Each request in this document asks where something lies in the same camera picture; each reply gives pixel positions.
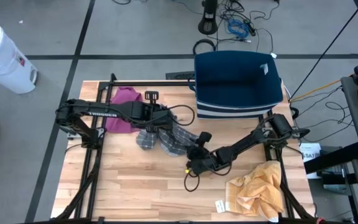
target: yellow cloth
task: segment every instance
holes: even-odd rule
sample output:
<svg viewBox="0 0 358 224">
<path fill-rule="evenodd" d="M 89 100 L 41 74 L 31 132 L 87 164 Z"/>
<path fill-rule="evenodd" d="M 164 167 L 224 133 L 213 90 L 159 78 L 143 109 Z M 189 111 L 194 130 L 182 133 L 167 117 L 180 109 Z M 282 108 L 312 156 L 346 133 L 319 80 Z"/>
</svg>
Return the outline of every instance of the yellow cloth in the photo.
<svg viewBox="0 0 358 224">
<path fill-rule="evenodd" d="M 278 222 L 278 212 L 283 212 L 280 183 L 280 163 L 265 162 L 249 175 L 226 183 L 226 210 Z"/>
</svg>

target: gray checkered cloth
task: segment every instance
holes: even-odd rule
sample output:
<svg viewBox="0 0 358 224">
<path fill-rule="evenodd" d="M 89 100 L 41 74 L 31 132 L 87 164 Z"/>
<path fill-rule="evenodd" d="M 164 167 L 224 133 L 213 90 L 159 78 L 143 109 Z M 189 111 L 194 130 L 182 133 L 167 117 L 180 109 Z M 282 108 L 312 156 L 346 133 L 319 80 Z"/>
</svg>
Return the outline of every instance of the gray checkered cloth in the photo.
<svg viewBox="0 0 358 224">
<path fill-rule="evenodd" d="M 174 123 L 172 130 L 159 129 L 157 133 L 148 133 L 145 129 L 140 130 L 136 137 L 136 143 L 144 150 L 152 149 L 161 141 L 161 148 L 170 156 L 180 156 L 186 154 L 186 147 L 194 145 L 194 140 L 198 136 L 191 134 L 184 128 Z"/>
</svg>

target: white tag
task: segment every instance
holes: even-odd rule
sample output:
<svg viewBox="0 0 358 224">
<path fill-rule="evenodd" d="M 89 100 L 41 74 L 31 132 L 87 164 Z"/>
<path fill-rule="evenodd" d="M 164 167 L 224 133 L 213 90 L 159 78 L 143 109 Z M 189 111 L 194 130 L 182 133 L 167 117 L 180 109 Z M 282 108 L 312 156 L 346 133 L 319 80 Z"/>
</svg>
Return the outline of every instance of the white tag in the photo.
<svg viewBox="0 0 358 224">
<path fill-rule="evenodd" d="M 303 162 L 307 162 L 311 159 L 320 156 L 320 144 L 319 143 L 302 143 L 300 150 L 303 154 Z M 308 174 L 308 179 L 318 179 L 317 173 Z"/>
<path fill-rule="evenodd" d="M 226 202 L 226 203 L 225 203 L 225 206 L 226 206 L 226 211 L 230 211 L 230 203 L 229 203 L 229 202 Z"/>
<path fill-rule="evenodd" d="M 215 202 L 215 205 L 216 205 L 216 211 L 218 213 L 222 213 L 225 211 L 224 209 L 224 204 L 223 204 L 223 201 L 222 200 L 218 200 Z"/>
<path fill-rule="evenodd" d="M 260 65 L 260 68 L 264 69 L 265 75 L 269 72 L 269 68 L 268 68 L 267 64 Z"/>
</svg>

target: white bucket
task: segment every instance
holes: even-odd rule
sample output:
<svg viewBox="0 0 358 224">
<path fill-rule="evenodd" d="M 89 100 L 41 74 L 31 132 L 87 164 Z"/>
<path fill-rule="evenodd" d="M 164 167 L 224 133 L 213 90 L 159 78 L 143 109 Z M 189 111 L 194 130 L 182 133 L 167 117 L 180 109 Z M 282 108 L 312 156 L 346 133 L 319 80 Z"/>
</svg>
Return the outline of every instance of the white bucket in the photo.
<svg viewBox="0 0 358 224">
<path fill-rule="evenodd" d="M 35 88 L 38 70 L 15 46 L 0 27 L 0 84 L 14 93 L 28 93 Z"/>
</svg>

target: wooden tabletop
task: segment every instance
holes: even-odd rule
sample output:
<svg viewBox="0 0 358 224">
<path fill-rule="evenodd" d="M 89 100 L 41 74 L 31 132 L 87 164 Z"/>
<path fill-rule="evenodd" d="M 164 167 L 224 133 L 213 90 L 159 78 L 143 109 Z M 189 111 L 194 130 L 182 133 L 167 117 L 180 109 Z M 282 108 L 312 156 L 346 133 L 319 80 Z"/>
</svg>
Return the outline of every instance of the wooden tabletop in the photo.
<svg viewBox="0 0 358 224">
<path fill-rule="evenodd" d="M 84 81 L 80 99 L 96 101 L 98 85 L 99 81 Z M 187 86 L 134 88 L 142 93 L 142 96 L 147 90 L 158 91 L 160 99 L 157 103 L 167 106 L 186 104 L 196 110 L 195 94 Z M 113 96 L 116 90 L 117 87 L 113 87 Z M 273 108 L 273 112 L 284 114 L 292 125 L 284 88 L 283 95 L 284 100 Z M 186 123 L 191 119 L 188 108 L 175 108 L 173 112 L 178 116 L 179 122 Z M 91 125 L 90 117 L 83 119 L 88 126 Z M 245 137 L 258 122 L 258 119 L 196 118 L 191 126 L 185 128 L 194 134 L 200 134 L 202 131 L 211 133 L 212 139 L 206 143 L 206 148 L 213 150 L 231 145 Z M 262 217 L 245 217 L 230 212 L 217 213 L 215 206 L 215 201 L 225 199 L 227 181 L 248 174 L 266 161 L 262 145 L 240 154 L 226 176 L 210 172 L 201 174 L 198 189 L 187 192 L 183 186 L 186 156 L 170 157 L 160 148 L 159 143 L 152 150 L 144 151 L 135 142 L 137 134 L 106 134 L 93 211 L 94 220 L 103 216 L 107 221 L 265 221 Z M 78 143 L 79 139 L 69 141 L 68 147 Z M 296 140 L 289 140 L 289 146 L 298 149 Z M 79 189 L 85 151 L 81 147 L 74 147 L 67 152 L 51 217 L 59 215 Z M 310 214 L 314 214 L 313 199 L 300 154 L 284 149 L 282 157 L 290 190 L 302 206 Z M 189 188 L 195 184 L 196 179 L 188 179 Z"/>
</svg>

